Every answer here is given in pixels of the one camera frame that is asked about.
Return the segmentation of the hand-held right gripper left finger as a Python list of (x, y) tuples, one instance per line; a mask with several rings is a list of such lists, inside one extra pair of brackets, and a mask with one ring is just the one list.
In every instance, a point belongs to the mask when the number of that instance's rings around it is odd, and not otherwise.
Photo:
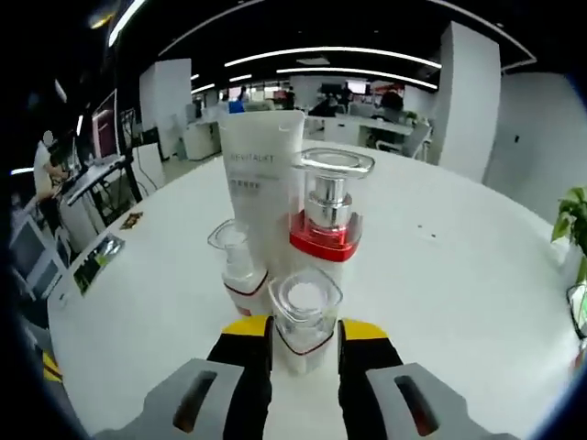
[(155, 386), (141, 413), (96, 439), (261, 439), (271, 404), (268, 315), (223, 329), (206, 358), (193, 358)]

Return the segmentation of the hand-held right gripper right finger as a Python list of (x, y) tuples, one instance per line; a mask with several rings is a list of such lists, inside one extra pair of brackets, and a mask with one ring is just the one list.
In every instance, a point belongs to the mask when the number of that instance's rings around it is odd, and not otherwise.
[(349, 439), (513, 439), (472, 420), (464, 397), (405, 364), (377, 325), (338, 321), (338, 403)]

